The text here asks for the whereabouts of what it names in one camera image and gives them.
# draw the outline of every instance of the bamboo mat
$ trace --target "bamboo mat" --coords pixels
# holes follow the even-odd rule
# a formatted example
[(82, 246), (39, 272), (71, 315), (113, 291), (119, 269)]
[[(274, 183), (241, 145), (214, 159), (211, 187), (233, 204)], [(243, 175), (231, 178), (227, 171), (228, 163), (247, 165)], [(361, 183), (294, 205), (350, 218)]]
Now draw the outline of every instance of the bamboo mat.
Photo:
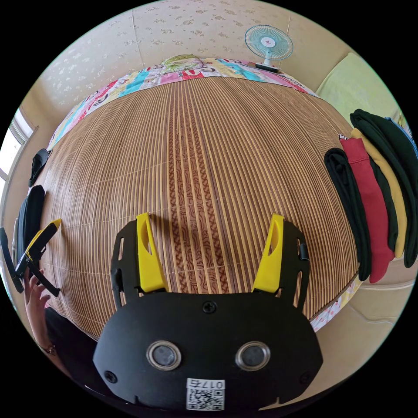
[(62, 288), (50, 305), (100, 336), (115, 312), (116, 234), (143, 212), (170, 291), (248, 292), (276, 212), (307, 239), (304, 313), (315, 317), (358, 267), (323, 162), (350, 129), (321, 99), (234, 78), (170, 83), (97, 109), (54, 147), (37, 181), (46, 191), (42, 227), (62, 218), (41, 261)]

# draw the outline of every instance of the fan stand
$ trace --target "fan stand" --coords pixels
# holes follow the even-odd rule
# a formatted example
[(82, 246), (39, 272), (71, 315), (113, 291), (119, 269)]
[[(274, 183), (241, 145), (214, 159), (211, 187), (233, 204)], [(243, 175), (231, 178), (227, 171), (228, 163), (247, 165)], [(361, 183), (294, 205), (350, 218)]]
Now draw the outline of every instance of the fan stand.
[(266, 71), (270, 71), (272, 73), (278, 73), (279, 69), (277, 67), (275, 67), (274, 65), (271, 65), (271, 61), (270, 61), (270, 52), (269, 50), (267, 50), (267, 55), (266, 58), (264, 59), (264, 62), (257, 62), (256, 63), (256, 68), (259, 68), (260, 70), (266, 70)]

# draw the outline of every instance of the folded clothes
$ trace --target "folded clothes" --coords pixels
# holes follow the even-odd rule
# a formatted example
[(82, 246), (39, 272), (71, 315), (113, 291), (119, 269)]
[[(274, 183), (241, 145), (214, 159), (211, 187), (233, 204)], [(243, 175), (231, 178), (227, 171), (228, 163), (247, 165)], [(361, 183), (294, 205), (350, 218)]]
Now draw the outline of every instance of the folded clothes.
[(379, 166), (380, 170), (388, 181), (389, 187), (391, 189), (393, 204), (395, 206), (396, 220), (398, 222), (398, 237), (395, 243), (395, 257), (400, 258), (404, 252), (405, 247), (407, 218), (404, 198), (402, 196), (402, 191), (398, 179), (396, 178), (395, 173), (393, 172), (389, 163), (382, 157), (382, 154), (373, 144), (370, 143), (364, 134), (362, 134), (357, 128), (354, 128), (351, 131), (351, 136), (353, 138), (362, 139), (364, 148), (366, 148), (368, 155), (370, 155), (373, 161)]
[(415, 150), (405, 134), (391, 121), (357, 109), (350, 115), (353, 126), (363, 132), (369, 141), (392, 165), (393, 158), (402, 162), (412, 190), (418, 196), (418, 164)]
[(418, 147), (417, 147), (417, 144), (415, 143), (414, 139), (400, 125), (395, 123), (395, 121), (392, 118), (385, 118), (385, 119), (388, 120), (388, 121), (391, 121), (407, 137), (408, 141), (411, 143), (411, 145), (414, 149), (415, 155), (416, 155), (417, 160), (418, 160)]
[(353, 232), (357, 260), (360, 264), (358, 277), (364, 281), (371, 272), (371, 247), (366, 214), (356, 179), (342, 149), (331, 148), (328, 150), (324, 156), (324, 163)]
[(388, 213), (389, 220), (389, 235), (388, 235), (388, 247), (391, 251), (395, 251), (396, 239), (398, 238), (398, 219), (396, 218), (395, 205), (393, 203), (391, 188), (383, 175), (379, 166), (370, 158), (370, 166), (373, 169), (374, 177), (378, 182), (379, 188), (383, 195), (384, 204), (386, 206), (386, 212)]
[(408, 220), (404, 265), (409, 268), (418, 256), (418, 164), (414, 150), (402, 132), (386, 119), (371, 115), (361, 109), (352, 113), (350, 119), (353, 126), (366, 135), (382, 154), (399, 181)]
[(388, 247), (388, 213), (362, 140), (341, 138), (340, 135), (340, 143), (356, 179), (366, 213), (371, 247), (370, 283), (376, 283), (385, 275), (394, 258), (393, 251)]

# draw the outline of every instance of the qr code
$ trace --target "qr code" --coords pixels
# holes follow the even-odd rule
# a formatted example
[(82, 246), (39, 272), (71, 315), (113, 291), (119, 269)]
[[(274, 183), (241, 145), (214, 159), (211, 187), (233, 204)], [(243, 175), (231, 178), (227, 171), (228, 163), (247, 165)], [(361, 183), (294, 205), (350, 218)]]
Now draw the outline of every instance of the qr code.
[(190, 379), (188, 381), (186, 409), (194, 411), (223, 411), (224, 402), (225, 381), (203, 379)]

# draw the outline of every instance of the electric fan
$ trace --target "electric fan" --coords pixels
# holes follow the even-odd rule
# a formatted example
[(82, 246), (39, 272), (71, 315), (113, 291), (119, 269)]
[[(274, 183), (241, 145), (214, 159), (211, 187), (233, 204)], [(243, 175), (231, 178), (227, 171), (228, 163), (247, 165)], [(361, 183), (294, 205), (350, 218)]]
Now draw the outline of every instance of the electric fan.
[(257, 68), (278, 72), (278, 68), (271, 65), (271, 61), (281, 61), (293, 52), (292, 40), (280, 29), (270, 25), (257, 25), (245, 33), (247, 47), (264, 63), (256, 63)]

